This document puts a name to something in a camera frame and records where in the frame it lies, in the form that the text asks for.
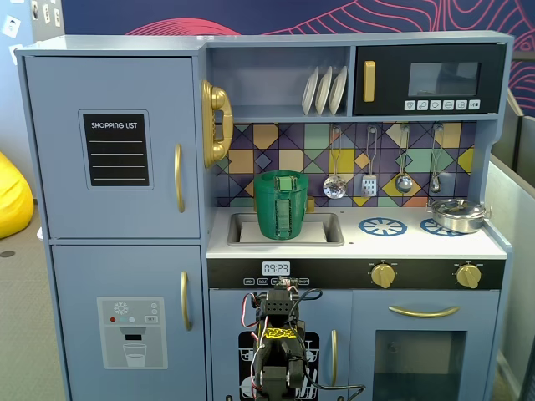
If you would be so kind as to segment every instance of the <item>yellow bean bag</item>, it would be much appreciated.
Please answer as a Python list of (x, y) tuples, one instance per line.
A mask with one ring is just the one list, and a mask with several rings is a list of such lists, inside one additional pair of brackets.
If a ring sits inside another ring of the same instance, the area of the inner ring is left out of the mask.
[(30, 185), (0, 152), (0, 238), (26, 228), (33, 215)]

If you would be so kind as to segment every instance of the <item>colorful tile backsplash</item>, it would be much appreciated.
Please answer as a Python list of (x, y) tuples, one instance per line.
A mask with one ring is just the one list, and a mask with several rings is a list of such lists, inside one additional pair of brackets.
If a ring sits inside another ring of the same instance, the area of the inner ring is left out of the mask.
[[(333, 124), (249, 124), (235, 125), (227, 158), (214, 167), (219, 206), (252, 206), (254, 176), (264, 171), (294, 170), (308, 175), (308, 194), (316, 206), (425, 206), (429, 197), (433, 146), (433, 123), (410, 123), (407, 174), (414, 181), (408, 194), (395, 188), (400, 173), (399, 143), (405, 144), (399, 124), (375, 124), (379, 128), (373, 174), (377, 196), (361, 196), (362, 177), (368, 174), (367, 124), (337, 124), (340, 135), (331, 135)], [(431, 199), (466, 197), (470, 182), (476, 123), (445, 123), (444, 138), (437, 135), (435, 153), (441, 152), (438, 170), (441, 192)], [(375, 144), (370, 136), (369, 152)], [(330, 152), (334, 138), (333, 152)], [(339, 153), (338, 174), (348, 183), (347, 195), (333, 200), (325, 196), (323, 184), (334, 172)]]

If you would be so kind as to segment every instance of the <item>gray cabinet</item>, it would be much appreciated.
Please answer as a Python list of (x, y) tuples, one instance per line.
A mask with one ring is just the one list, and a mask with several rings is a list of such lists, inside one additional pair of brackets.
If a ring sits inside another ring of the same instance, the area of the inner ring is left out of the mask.
[[(247, 292), (241, 290), (210, 290), (214, 401), (223, 401), (227, 395), (234, 400), (253, 399), (249, 378), (253, 355), (252, 329), (242, 327), (239, 318), (245, 294)], [(338, 372), (336, 385), (348, 383), (351, 296), (351, 291), (324, 291), (317, 301), (301, 302), (299, 305), (299, 318), (306, 324), (310, 375), (320, 384), (333, 384), (334, 371)], [(246, 323), (253, 322), (254, 316), (253, 309), (247, 305)], [(338, 339), (335, 342), (337, 349), (333, 349), (333, 336)], [(338, 355), (337, 361), (333, 358), (334, 353)], [(305, 382), (298, 399), (335, 401), (340, 396), (347, 398), (347, 390), (318, 391)]]
[(206, 399), (198, 246), (53, 246), (53, 262), (73, 401)]
[(482, 401), (499, 297), (355, 291), (349, 381), (367, 386), (359, 400)]
[(52, 238), (199, 237), (190, 58), (29, 57), (26, 70)]

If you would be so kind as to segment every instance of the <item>microwave button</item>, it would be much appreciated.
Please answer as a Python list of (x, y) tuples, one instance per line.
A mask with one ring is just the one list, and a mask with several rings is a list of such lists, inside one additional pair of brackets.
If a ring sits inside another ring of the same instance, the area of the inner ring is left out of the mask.
[(429, 100), (418, 100), (418, 110), (428, 110)]
[(468, 102), (466, 100), (457, 100), (455, 104), (455, 110), (466, 110), (467, 103)]
[(432, 100), (429, 110), (440, 110), (442, 108), (442, 100)]
[(478, 99), (478, 100), (470, 100), (468, 102), (468, 109), (469, 110), (479, 110), (479, 106), (481, 106), (482, 102)]
[(405, 111), (414, 111), (416, 110), (416, 101), (415, 100), (406, 100), (405, 101)]
[(454, 100), (444, 100), (444, 110), (453, 110), (453, 106), (455, 106)]

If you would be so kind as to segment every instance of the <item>oven window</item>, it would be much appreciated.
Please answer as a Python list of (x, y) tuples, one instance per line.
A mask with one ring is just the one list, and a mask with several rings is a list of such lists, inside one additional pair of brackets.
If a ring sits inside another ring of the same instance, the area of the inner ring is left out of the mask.
[(457, 401), (466, 332), (381, 330), (373, 401)]
[(479, 66), (479, 63), (413, 63), (409, 96), (475, 95)]

